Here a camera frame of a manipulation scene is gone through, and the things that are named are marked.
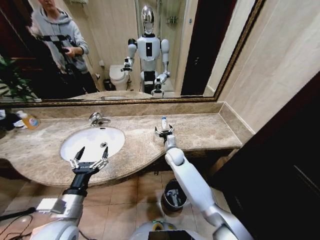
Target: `countertop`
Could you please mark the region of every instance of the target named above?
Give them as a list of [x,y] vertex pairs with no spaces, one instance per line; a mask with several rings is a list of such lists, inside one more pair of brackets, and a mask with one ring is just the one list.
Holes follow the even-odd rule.
[[[163,139],[154,134],[161,115],[110,117],[103,127],[121,130],[122,149],[93,175],[89,185],[114,185],[150,165],[163,154]],[[167,115],[183,151],[238,149],[242,143],[218,113]],[[87,118],[42,119],[34,130],[16,129],[0,139],[0,158],[7,159],[26,178],[43,185],[68,187],[74,178],[60,147],[71,134],[91,128]]]
[[85,95],[75,96],[70,99],[79,100],[101,100],[101,97],[105,97],[106,100],[112,99],[150,99],[151,94],[139,91],[100,91],[89,93]]

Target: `white toilet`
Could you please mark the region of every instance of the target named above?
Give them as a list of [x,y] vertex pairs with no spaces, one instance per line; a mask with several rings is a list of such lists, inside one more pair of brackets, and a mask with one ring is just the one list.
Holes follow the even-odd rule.
[[110,66],[110,80],[111,83],[115,86],[115,90],[127,90],[128,80],[130,78],[128,71],[121,71],[123,65],[111,65]]

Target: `chrome faucet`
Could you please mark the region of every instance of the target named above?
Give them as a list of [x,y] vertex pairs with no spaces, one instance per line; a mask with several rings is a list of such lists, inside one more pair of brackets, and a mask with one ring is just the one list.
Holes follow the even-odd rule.
[[88,120],[91,121],[91,127],[95,127],[97,124],[101,125],[101,124],[108,124],[111,122],[110,119],[104,116],[101,116],[99,112],[92,113]]

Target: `black trash can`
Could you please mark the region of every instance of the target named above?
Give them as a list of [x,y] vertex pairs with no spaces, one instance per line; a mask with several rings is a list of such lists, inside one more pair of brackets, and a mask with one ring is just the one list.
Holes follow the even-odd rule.
[[183,208],[187,196],[176,179],[172,179],[164,188],[162,203],[169,211],[176,212]]
[[116,86],[112,84],[110,78],[103,80],[103,85],[106,91],[115,91]]

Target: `mirror frame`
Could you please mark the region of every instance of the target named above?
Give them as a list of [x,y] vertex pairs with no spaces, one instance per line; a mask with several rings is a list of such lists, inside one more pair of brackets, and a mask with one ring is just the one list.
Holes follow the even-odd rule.
[[78,99],[45,99],[41,102],[0,102],[1,109],[8,108],[36,108],[36,107],[74,107],[94,105],[123,105],[123,104],[160,104],[160,103],[201,103],[216,102],[237,62],[237,59],[246,44],[246,40],[259,16],[266,0],[255,0],[251,12],[245,22],[240,37],[233,49],[229,62],[223,72],[219,84],[212,97],[181,96],[176,98],[146,98],[146,99],[121,99],[121,100],[86,100]]

